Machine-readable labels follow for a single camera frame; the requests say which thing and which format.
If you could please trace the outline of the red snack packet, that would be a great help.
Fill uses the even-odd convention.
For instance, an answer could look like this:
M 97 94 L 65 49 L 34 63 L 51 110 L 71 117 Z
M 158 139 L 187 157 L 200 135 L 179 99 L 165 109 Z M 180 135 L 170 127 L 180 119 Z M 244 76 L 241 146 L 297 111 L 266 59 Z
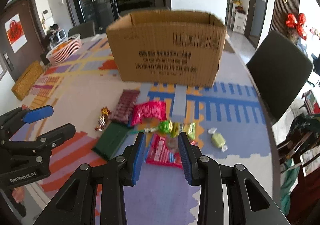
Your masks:
M 149 142 L 145 162 L 151 165 L 183 168 L 178 137 L 154 134 Z

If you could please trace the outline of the pink snack bag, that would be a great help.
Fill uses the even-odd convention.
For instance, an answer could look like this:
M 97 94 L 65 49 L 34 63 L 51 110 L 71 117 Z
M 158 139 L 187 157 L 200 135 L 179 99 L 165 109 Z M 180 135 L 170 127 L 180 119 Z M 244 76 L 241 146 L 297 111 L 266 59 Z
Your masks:
M 131 126 L 140 124 L 144 119 L 156 118 L 160 121 L 167 119 L 165 101 L 148 101 L 135 105 L 131 115 Z

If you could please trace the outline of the woven yellow tissue box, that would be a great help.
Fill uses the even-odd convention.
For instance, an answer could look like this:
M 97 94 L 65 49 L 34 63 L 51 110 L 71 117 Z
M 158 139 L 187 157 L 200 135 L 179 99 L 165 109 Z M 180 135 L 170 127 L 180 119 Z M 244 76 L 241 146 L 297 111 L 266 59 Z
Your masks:
M 41 67 L 39 61 L 34 61 L 30 64 L 23 74 L 15 82 L 11 91 L 16 98 L 22 101 L 25 96 L 29 93 L 29 90 L 34 85 L 36 80 L 43 74 L 44 69 Z

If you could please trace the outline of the pale green wrapped candy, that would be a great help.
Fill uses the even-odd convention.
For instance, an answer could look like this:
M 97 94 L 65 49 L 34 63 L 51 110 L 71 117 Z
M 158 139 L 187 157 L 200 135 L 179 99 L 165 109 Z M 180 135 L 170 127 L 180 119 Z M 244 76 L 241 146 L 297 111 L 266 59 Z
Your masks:
M 221 133 L 217 132 L 217 128 L 213 127 L 208 130 L 208 133 L 211 135 L 211 141 L 214 146 L 219 148 L 222 152 L 227 151 L 228 146 L 226 141 Z

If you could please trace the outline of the dark green snack pack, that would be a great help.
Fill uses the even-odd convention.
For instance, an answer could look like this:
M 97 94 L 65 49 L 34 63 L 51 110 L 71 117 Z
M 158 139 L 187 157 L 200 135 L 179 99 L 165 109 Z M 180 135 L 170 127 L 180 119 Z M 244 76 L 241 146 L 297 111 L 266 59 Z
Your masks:
M 115 156 L 131 130 L 132 128 L 125 124 L 111 122 L 92 148 L 92 151 L 105 161 L 109 161 Z

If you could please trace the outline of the brown entrance door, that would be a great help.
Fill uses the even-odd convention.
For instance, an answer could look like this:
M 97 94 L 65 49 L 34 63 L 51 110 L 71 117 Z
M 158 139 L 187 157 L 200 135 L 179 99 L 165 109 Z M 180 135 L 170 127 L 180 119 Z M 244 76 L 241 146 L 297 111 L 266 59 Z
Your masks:
M 45 52 L 35 0 L 13 0 L 1 12 L 1 59 L 14 81 Z

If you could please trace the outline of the gold red foil candy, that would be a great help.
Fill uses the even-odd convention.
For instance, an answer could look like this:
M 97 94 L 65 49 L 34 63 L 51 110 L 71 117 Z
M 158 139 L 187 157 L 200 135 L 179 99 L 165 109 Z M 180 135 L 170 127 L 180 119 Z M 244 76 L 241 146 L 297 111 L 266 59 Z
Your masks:
M 101 109 L 100 115 L 98 118 L 98 124 L 95 127 L 96 131 L 103 131 L 106 128 L 110 115 L 111 115 L 111 111 L 107 107 L 103 107 Z

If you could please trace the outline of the colourful patterned table mat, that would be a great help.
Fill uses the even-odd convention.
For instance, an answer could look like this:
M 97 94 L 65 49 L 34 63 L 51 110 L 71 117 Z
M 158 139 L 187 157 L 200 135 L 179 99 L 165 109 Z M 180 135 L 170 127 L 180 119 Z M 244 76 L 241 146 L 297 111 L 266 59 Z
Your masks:
M 229 32 L 211 87 L 121 80 L 106 38 L 84 42 L 69 59 L 46 70 L 22 101 L 25 108 L 53 107 L 53 115 L 24 125 L 14 136 L 31 141 L 66 123 L 73 138 L 52 151 L 50 176 L 24 187 L 16 214 L 33 224 L 63 183 L 83 163 L 102 165 L 146 134 L 146 156 L 137 185 L 125 189 L 129 224 L 195 224 L 200 189 L 185 180 L 177 135 L 184 131 L 203 154 L 220 164 L 246 166 L 273 192 L 270 131 L 245 68 L 255 48 Z

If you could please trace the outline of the red fu door poster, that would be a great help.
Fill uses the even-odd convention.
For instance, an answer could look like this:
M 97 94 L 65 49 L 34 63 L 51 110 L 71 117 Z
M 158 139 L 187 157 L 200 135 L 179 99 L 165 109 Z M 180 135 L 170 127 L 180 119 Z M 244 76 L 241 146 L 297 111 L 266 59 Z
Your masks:
M 19 14 L 14 15 L 4 26 L 12 51 L 16 53 L 27 43 Z

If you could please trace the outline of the oranges in basket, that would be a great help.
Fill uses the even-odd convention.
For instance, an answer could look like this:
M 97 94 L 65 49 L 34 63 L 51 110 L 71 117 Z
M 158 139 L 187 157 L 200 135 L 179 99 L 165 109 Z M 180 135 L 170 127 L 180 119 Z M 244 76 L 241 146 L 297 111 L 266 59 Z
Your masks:
M 68 43 L 60 43 L 57 47 L 55 47 L 53 50 L 52 50 L 52 54 L 60 51 L 61 49 L 63 49 Z

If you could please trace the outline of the white basket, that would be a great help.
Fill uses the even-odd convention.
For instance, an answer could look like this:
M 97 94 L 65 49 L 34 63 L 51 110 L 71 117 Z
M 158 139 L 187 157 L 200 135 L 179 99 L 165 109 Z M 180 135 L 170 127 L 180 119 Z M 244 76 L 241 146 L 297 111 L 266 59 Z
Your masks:
M 65 39 L 61 43 L 68 43 L 63 49 L 52 54 L 52 50 L 57 47 L 55 46 L 50 52 L 47 53 L 46 59 L 51 63 L 52 66 L 60 64 L 65 60 L 69 59 L 72 55 L 74 55 L 81 47 L 82 42 L 80 38 L 80 34 L 75 34 L 67 39 Z

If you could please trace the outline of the green floral bag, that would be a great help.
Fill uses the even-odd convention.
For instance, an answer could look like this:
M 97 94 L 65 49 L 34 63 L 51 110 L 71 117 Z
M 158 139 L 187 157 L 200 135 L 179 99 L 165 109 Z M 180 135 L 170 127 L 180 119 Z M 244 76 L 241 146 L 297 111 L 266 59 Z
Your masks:
M 287 159 L 319 146 L 319 119 L 319 114 L 300 114 L 294 118 L 286 137 L 290 144 Z

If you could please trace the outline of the yellow green snack packet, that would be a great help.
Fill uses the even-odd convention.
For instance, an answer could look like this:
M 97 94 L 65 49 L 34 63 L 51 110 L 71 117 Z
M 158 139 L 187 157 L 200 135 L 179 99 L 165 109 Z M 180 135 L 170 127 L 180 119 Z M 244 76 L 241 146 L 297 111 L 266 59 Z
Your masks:
M 196 137 L 196 123 L 191 122 L 183 125 L 183 131 L 186 133 L 190 140 L 195 140 Z

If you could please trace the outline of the maroon striped snack pack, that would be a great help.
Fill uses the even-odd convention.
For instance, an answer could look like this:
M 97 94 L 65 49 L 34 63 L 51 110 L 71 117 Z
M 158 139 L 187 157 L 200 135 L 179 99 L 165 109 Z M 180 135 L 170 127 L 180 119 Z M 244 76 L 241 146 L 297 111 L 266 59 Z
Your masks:
M 140 90 L 124 89 L 115 110 L 111 114 L 110 120 L 128 124 L 139 95 Z

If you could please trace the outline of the dark chair behind left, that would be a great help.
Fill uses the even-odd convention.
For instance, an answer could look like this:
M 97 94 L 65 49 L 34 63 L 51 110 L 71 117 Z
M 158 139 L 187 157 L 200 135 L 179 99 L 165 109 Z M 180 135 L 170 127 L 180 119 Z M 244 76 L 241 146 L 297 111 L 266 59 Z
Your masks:
M 80 34 L 81 39 L 95 36 L 94 21 L 88 21 L 71 28 L 68 32 L 68 37 L 71 37 L 75 34 Z

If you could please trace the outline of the dark chair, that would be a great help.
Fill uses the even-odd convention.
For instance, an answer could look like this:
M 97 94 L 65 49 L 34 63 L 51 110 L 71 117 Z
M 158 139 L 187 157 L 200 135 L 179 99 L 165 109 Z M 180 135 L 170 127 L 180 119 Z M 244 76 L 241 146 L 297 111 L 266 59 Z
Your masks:
M 124 17 L 129 13 L 132 12 L 144 12 L 144 11 L 157 11 L 157 10 L 171 10 L 169 7 L 144 7 L 144 8 L 137 8 L 131 10 L 124 10 L 119 13 L 119 17 Z
M 94 21 L 88 21 L 71 28 L 68 32 L 68 37 L 71 37 L 75 34 L 80 34 L 81 39 L 95 36 Z
M 246 64 L 274 125 L 308 80 L 313 64 L 287 37 L 272 31 Z

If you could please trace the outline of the dark chair right side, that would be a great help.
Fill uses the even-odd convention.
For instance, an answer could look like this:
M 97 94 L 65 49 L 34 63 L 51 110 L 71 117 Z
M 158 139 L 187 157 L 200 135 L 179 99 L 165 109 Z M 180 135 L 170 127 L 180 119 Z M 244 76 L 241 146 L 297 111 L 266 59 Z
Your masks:
M 272 31 L 246 64 L 274 125 L 308 80 L 313 64 L 287 37 Z

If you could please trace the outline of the dark chair behind middle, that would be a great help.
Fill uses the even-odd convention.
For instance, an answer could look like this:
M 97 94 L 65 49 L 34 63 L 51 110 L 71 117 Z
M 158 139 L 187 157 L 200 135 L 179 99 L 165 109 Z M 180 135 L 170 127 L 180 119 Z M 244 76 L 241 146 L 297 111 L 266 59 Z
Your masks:
M 157 11 L 157 10 L 171 10 L 169 7 L 144 7 L 144 8 L 137 8 L 131 10 L 124 10 L 119 13 L 119 17 L 124 17 L 129 13 L 132 12 L 144 12 L 144 11 Z

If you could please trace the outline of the brown cardboard box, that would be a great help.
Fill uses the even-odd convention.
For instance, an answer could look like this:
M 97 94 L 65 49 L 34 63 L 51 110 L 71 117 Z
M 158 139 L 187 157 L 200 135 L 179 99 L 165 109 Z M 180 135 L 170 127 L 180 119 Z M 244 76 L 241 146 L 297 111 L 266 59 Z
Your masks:
M 129 13 L 106 35 L 123 81 L 211 87 L 226 27 L 210 13 L 157 10 Z

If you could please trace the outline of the white shelf unit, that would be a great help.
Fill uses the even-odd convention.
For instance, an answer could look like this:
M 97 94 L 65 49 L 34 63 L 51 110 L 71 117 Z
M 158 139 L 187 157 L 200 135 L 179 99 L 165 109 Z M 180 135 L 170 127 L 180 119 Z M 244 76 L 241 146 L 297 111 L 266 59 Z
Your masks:
M 241 0 L 228 0 L 227 26 L 234 32 L 244 34 L 246 12 Z

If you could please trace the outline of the red bow balloon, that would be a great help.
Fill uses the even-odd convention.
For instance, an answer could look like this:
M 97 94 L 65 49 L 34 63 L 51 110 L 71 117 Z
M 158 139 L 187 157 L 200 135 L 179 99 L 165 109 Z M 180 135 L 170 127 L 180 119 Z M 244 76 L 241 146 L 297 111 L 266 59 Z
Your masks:
M 307 34 L 304 30 L 304 24 L 306 23 L 306 16 L 304 13 L 300 13 L 298 18 L 292 13 L 287 15 L 285 25 L 288 28 L 288 38 L 295 42 L 299 37 L 303 40 L 307 40 Z

